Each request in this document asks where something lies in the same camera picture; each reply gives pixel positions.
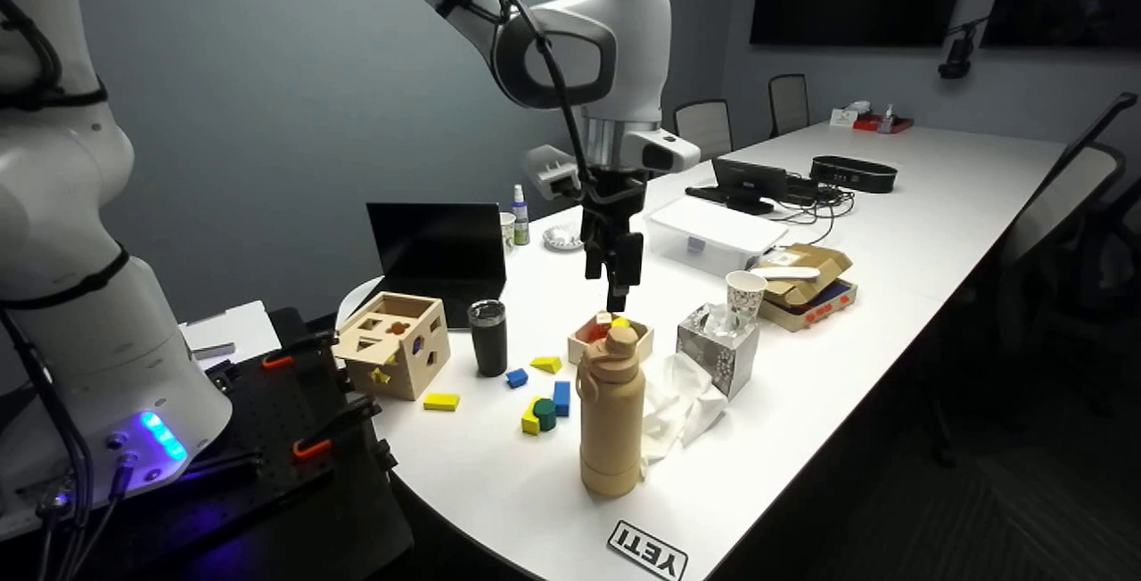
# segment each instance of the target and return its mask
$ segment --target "laptop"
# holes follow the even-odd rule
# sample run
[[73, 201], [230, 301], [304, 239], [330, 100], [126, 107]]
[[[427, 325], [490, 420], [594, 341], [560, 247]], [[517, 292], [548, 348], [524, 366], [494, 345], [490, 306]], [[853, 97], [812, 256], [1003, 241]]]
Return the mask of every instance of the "laptop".
[[369, 203], [390, 291], [439, 298], [448, 329], [468, 329], [468, 307], [499, 298], [507, 282], [496, 204]]

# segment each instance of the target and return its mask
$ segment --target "laptop screen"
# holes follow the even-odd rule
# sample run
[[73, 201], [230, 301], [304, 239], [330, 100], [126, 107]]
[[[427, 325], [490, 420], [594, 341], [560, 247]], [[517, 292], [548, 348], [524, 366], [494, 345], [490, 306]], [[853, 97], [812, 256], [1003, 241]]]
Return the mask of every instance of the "laptop screen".
[[507, 280], [495, 204], [369, 203], [387, 279]]

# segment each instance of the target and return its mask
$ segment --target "blue block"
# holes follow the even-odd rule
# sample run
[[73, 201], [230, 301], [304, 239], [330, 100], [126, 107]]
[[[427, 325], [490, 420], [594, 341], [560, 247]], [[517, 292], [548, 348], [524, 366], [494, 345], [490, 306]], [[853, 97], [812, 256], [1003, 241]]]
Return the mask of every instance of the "blue block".
[[559, 417], [570, 415], [570, 384], [565, 380], [555, 381], [555, 414]]
[[527, 373], [523, 370], [515, 370], [513, 372], [507, 372], [507, 384], [511, 386], [511, 389], [516, 387], [523, 387], [527, 385]]

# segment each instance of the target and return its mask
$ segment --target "white table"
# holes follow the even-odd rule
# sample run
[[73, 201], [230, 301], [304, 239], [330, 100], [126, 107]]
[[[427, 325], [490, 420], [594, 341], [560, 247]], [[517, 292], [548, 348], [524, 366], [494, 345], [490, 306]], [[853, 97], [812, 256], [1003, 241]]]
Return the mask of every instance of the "white table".
[[[1030, 142], [914, 128], [899, 135], [823, 124], [731, 158], [808, 174], [815, 155], [835, 154], [899, 169], [896, 192], [858, 194], [855, 211], [822, 243], [855, 266], [859, 300], [798, 333], [764, 324], [752, 381], [688, 449], [653, 466], [636, 491], [608, 500], [578, 479], [578, 400], [555, 430], [528, 436], [519, 417], [555, 380], [527, 368], [529, 382], [476, 376], [470, 337], [452, 333], [452, 358], [429, 392], [461, 395], [455, 413], [388, 401], [374, 420], [407, 485], [461, 532], [510, 564], [552, 580], [653, 579], [606, 547], [618, 519], [689, 555], [686, 580], [704, 579], [832, 435], [932, 318], [1011, 223], [1062, 151]], [[650, 183], [647, 211], [712, 184], [710, 163]], [[566, 357], [566, 336], [606, 302], [606, 282], [583, 280], [582, 253], [539, 244], [547, 227], [576, 223], [578, 210], [532, 224], [536, 242], [508, 258], [502, 300], [510, 366]], [[641, 218], [636, 229], [644, 231]], [[792, 227], [783, 244], [810, 241], [826, 223]], [[646, 255], [628, 315], [654, 325], [654, 356], [673, 352], [677, 322], [725, 298], [721, 279]]]

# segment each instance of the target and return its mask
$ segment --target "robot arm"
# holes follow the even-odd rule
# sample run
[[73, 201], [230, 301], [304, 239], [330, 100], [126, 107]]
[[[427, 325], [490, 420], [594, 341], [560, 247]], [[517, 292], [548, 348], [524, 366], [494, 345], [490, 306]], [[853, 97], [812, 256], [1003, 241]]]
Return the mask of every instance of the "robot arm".
[[[563, 111], [573, 155], [544, 146], [524, 167], [541, 194], [583, 205], [586, 277], [607, 269], [607, 309], [641, 280], [630, 232], [649, 172], [675, 172], [701, 151], [661, 128], [670, 64], [670, 0], [426, 0], [483, 56], [500, 90], [528, 108]], [[580, 131], [572, 106], [580, 106]]]

